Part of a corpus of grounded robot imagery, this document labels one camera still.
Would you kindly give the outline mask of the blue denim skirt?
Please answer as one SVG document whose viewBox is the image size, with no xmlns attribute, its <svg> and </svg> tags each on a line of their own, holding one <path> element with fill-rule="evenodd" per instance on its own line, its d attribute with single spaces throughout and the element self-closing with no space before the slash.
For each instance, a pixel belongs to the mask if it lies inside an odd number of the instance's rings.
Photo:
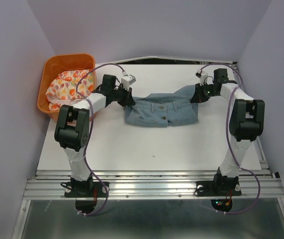
<svg viewBox="0 0 284 239">
<path fill-rule="evenodd" d="M 142 127 L 184 126 L 198 122 L 198 104 L 190 100 L 195 86 L 174 93 L 152 93 L 134 97 L 135 105 L 124 109 L 125 123 Z"/>
</svg>

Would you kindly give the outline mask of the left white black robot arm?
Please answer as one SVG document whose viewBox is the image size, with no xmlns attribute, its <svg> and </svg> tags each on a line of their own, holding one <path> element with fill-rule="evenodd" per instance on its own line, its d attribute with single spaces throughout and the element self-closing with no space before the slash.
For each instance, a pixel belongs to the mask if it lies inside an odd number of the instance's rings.
<svg viewBox="0 0 284 239">
<path fill-rule="evenodd" d="M 54 139 L 64 149 L 71 168 L 70 181 L 61 183 L 66 198 L 92 197 L 97 193 L 95 176 L 86 159 L 94 114 L 112 102 L 123 107 L 135 105 L 131 88 L 135 76 L 123 73 L 118 85 L 116 81 L 116 76 L 105 74 L 102 83 L 89 96 L 73 106 L 60 108 Z"/>
</svg>

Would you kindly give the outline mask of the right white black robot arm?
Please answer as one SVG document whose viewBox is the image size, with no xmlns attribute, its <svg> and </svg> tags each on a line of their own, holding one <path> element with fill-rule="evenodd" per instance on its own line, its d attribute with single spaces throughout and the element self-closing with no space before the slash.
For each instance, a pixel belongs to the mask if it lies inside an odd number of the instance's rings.
<svg viewBox="0 0 284 239">
<path fill-rule="evenodd" d="M 194 194 L 199 197 L 230 193 L 240 196 L 239 172 L 248 148 L 264 130 L 265 102 L 248 96 L 239 83 L 229 79 L 225 68 L 214 70 L 211 84 L 203 69 L 199 69 L 196 76 L 200 82 L 195 86 L 191 103 L 204 103 L 216 96 L 228 101 L 225 129 L 228 150 L 213 180 L 197 181 Z"/>
</svg>

